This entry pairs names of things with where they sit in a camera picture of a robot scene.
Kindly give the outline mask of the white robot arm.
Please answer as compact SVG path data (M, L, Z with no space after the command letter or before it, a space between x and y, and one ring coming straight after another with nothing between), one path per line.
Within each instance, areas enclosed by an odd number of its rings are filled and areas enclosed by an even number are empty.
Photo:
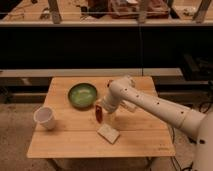
M213 113L203 114L137 90L131 76L111 81L101 106L113 113L122 101L135 104L196 141L192 171L213 171Z

